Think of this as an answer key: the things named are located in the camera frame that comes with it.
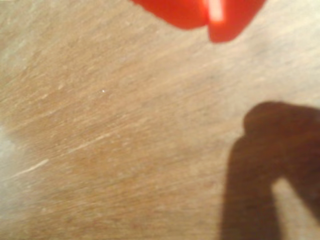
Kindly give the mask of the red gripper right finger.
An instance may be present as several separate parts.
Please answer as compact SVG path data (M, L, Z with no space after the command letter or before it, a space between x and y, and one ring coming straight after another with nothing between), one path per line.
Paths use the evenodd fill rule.
M208 33L212 42L235 39L261 10L264 0L209 0Z

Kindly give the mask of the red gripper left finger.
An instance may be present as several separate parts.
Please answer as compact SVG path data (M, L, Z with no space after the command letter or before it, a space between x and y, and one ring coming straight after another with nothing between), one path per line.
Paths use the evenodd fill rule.
M135 0L134 3L165 22L184 30L203 27L208 22L205 0Z

